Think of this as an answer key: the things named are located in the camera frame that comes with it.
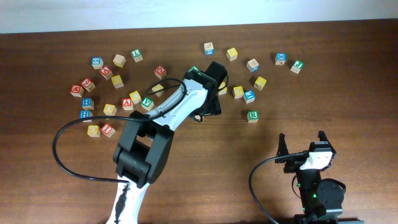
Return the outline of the yellow S block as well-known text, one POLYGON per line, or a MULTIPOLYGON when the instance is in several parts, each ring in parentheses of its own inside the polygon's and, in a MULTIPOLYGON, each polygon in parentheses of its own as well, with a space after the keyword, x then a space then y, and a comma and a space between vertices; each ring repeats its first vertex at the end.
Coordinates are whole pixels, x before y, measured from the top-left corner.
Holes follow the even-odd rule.
POLYGON ((164 94, 164 87, 161 84, 156 84, 152 87, 152 92, 154 95, 160 97, 164 94))
POLYGON ((225 82, 222 82, 221 85, 219 86, 219 91, 218 91, 218 95, 224 95, 227 92, 227 85, 225 82))

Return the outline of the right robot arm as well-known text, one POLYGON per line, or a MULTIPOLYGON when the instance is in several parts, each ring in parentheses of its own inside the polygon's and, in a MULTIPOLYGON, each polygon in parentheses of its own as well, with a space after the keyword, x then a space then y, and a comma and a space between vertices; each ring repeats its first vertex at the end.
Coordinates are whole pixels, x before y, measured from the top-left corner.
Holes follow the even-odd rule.
POLYGON ((321 172, 331 166, 336 155, 324 131, 318 132, 318 141, 310 143, 306 151, 295 154, 287 149, 285 134, 279 134, 277 163, 284 164, 284 173, 294 173, 303 214, 294 216, 295 223, 364 223, 355 218, 339 219, 346 186, 335 179, 322 179, 321 172))

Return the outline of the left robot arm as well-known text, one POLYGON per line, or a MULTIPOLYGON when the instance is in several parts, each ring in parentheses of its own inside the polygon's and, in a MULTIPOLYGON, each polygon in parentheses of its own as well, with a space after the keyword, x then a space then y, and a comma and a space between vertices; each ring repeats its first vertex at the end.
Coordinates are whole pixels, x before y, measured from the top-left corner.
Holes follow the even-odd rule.
POLYGON ((167 163, 175 130, 186 118, 201 122, 221 114, 218 92, 227 77, 217 62, 205 71, 191 68, 160 106, 130 114, 113 155, 119 183, 108 223, 137 223, 146 190, 167 163))

